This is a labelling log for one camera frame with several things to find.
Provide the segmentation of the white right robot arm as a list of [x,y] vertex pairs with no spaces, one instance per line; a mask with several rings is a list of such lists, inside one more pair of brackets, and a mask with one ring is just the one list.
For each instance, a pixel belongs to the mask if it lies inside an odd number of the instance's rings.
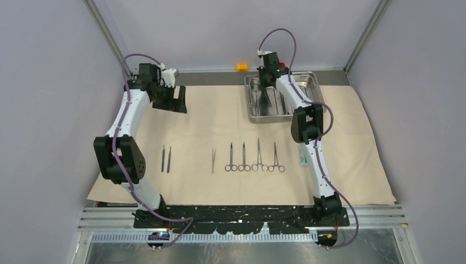
[[324,104],[313,102],[298,87],[291,71],[280,63],[276,52],[258,50],[257,55],[260,59],[260,84],[277,89],[292,110],[291,136],[299,144],[313,177],[313,221],[327,226],[341,213],[342,202],[331,184],[323,154]]

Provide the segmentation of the steel scalpel handle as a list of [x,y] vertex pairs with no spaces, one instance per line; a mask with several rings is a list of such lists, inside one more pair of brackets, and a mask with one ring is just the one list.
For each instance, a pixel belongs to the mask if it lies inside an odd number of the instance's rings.
[[162,164],[161,164],[161,172],[163,173],[164,171],[165,171],[165,145],[163,145]]
[[169,148],[169,154],[168,154],[167,173],[170,173],[170,165],[171,165],[171,147]]

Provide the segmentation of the steel tweezers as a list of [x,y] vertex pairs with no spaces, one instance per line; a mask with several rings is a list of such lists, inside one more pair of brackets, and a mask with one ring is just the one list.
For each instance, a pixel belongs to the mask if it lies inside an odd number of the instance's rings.
[[212,148],[212,169],[211,169],[212,174],[214,173],[214,169],[215,169],[215,158],[216,158],[216,148],[213,147]]

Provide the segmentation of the long steel needle holder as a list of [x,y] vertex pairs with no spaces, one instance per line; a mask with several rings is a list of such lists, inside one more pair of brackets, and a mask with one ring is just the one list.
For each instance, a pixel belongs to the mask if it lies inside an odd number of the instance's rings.
[[263,163],[262,153],[260,149],[260,139],[257,139],[257,161],[251,165],[251,170],[257,172],[261,170],[262,172],[268,172],[268,166]]

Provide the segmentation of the straight steel scissors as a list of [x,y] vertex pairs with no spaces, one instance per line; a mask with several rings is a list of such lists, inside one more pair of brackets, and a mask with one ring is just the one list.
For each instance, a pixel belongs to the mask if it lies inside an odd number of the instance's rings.
[[251,170],[251,166],[247,164],[247,158],[246,158],[246,147],[245,143],[242,145],[242,162],[241,164],[238,165],[238,171],[240,172],[249,172]]

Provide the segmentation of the green white sterile packet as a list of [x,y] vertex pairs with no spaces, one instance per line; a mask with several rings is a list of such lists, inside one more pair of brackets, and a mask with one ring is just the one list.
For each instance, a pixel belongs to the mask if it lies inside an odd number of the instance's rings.
[[302,148],[299,148],[298,151],[299,151],[299,165],[301,167],[307,166],[307,159],[306,159],[304,150]]

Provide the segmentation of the steel hemostat clamp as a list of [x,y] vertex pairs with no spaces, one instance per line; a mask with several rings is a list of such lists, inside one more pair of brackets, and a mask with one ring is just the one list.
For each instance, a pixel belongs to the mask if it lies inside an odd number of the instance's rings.
[[274,172],[275,170],[277,170],[280,173],[283,173],[285,171],[285,167],[279,163],[276,142],[274,142],[274,163],[268,166],[268,172]]

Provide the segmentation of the curved steel scissors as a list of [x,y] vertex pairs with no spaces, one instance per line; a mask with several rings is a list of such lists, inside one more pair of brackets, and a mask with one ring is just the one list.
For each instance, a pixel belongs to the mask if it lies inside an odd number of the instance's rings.
[[224,167],[226,172],[235,172],[238,170],[238,166],[234,164],[234,149],[232,143],[230,143],[230,150],[229,150],[229,162]]

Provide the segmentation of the steel mesh instrument tray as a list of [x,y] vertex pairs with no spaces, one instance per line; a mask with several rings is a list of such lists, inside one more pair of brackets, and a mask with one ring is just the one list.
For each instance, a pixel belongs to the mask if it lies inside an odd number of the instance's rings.
[[[311,100],[324,102],[317,77],[313,72],[296,72],[293,77],[302,92]],[[251,123],[291,122],[292,113],[284,96],[272,86],[263,88],[258,75],[248,75],[245,81],[245,94],[248,117]]]

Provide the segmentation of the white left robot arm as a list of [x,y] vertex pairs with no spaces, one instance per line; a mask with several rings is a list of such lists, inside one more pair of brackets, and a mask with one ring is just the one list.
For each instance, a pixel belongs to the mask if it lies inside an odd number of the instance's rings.
[[125,189],[138,204],[134,213],[136,228],[161,228],[168,223],[163,196],[145,178],[146,160],[136,134],[148,107],[187,113],[185,86],[180,87],[178,97],[174,96],[178,74],[177,69],[167,69],[164,64],[141,63],[138,73],[124,84],[114,123],[93,142],[102,177]]

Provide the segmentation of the cream cloth wrap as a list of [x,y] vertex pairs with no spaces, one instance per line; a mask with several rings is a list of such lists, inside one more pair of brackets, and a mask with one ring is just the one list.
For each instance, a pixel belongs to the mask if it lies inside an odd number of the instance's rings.
[[[334,125],[323,137],[323,154],[333,185],[355,206],[393,204],[395,197],[383,169],[373,130],[350,86],[322,86]],[[149,108],[136,142],[146,160],[147,178],[170,205],[312,205],[314,188],[307,167],[299,165],[299,146],[290,123],[253,124],[242,86],[189,86],[187,113]],[[226,172],[230,143],[234,164],[274,163],[274,142],[283,173]],[[165,145],[165,171],[161,172]],[[170,173],[167,173],[171,147]],[[212,174],[212,148],[216,148]]]

